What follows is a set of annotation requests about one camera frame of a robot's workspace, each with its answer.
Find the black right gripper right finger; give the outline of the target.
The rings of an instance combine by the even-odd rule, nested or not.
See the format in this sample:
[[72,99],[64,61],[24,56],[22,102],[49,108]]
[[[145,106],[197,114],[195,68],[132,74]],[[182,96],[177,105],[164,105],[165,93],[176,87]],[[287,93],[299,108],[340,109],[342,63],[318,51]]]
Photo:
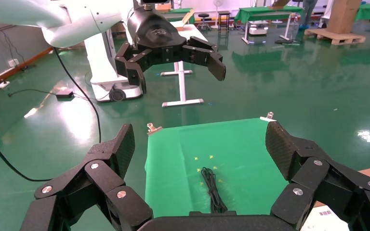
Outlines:
[[370,176],[334,161],[314,141],[267,124],[265,145],[288,185],[270,214],[299,230],[316,202],[327,205],[351,231],[370,231]]

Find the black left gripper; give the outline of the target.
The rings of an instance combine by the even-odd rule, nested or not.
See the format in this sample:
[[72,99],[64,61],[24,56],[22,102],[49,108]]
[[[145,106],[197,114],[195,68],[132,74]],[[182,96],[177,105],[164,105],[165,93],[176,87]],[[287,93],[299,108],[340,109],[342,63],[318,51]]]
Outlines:
[[151,64],[182,60],[207,67],[218,81],[225,79],[226,66],[217,45],[195,36],[187,40],[156,10],[135,8],[128,14],[127,26],[132,45],[125,42],[116,53],[116,70],[143,94],[147,92],[144,71]]

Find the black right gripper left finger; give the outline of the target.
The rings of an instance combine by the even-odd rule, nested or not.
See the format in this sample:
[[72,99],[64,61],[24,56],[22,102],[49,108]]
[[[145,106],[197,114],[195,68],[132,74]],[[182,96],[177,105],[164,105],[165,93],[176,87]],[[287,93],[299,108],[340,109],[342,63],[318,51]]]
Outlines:
[[115,230],[139,230],[153,211],[124,181],[134,151],[133,127],[124,124],[114,139],[93,145],[77,166],[36,189],[21,230],[68,231],[93,206]]

